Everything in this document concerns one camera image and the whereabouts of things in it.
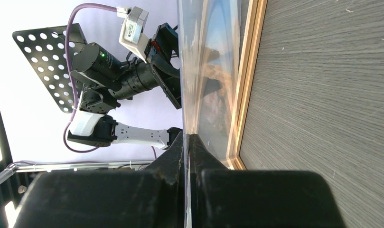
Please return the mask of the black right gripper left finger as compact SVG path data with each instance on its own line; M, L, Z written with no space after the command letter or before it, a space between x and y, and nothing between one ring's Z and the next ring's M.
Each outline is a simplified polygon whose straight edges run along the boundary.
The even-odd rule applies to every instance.
M140 171L52 171L25 193L17 228L182 228L183 134Z

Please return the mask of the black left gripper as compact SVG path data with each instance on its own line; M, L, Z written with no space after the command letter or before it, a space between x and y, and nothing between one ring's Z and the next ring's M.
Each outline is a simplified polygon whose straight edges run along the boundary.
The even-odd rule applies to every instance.
M158 26L146 47L147 62L153 78L176 109L182 107L180 70L171 64L173 54L179 57L178 33L168 23Z

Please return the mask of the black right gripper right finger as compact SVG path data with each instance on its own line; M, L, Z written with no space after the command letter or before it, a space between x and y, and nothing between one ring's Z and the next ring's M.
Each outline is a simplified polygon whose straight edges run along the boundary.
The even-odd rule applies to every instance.
M326 180L312 171L230 170L189 136L194 228L344 228Z

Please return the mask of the light wooden picture frame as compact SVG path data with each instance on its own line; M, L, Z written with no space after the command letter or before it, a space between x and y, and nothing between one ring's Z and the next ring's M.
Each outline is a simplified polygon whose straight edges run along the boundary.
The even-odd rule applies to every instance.
M247 9L238 79L231 112L232 119L228 137L229 141L224 162L225 165L232 170L246 169L240 158L240 149L257 63L266 5L266 0L251 0Z

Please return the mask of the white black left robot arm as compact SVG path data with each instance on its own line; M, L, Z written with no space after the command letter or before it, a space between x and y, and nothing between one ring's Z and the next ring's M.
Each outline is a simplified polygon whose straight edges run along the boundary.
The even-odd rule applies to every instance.
M87 44L74 57L71 75L83 84L79 105L69 126L67 139L94 147L112 144L144 144L167 149L180 128L152 130L114 120L109 112L121 100L160 87L176 109L181 108L180 71L171 64L179 56L178 34L164 23L148 39L146 60L127 57L121 62L97 43Z

